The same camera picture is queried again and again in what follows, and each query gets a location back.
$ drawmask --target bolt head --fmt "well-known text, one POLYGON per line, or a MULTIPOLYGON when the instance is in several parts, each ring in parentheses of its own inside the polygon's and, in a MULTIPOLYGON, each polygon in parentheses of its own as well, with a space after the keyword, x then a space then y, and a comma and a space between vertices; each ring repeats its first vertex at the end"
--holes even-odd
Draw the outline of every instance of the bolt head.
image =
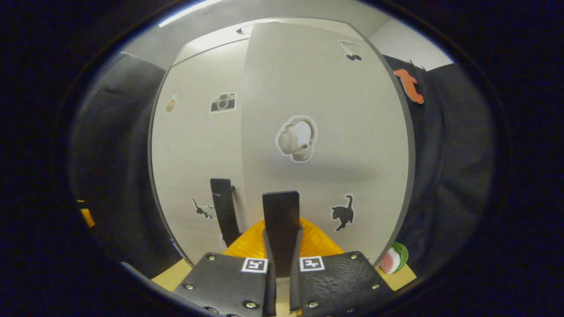
POLYGON ((255 309, 258 307, 258 305, 255 302, 246 302, 245 307, 247 307, 248 309, 255 309))

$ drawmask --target watermelon toy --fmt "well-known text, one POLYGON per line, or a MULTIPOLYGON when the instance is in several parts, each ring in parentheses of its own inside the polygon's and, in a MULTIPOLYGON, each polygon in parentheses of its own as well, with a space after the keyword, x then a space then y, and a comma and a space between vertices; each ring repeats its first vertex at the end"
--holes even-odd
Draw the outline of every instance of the watermelon toy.
POLYGON ((380 268, 386 274, 392 274, 402 269, 402 267, 407 263, 407 258, 409 253, 405 245, 401 243, 394 242, 391 248, 384 255, 382 262, 380 262, 380 268))

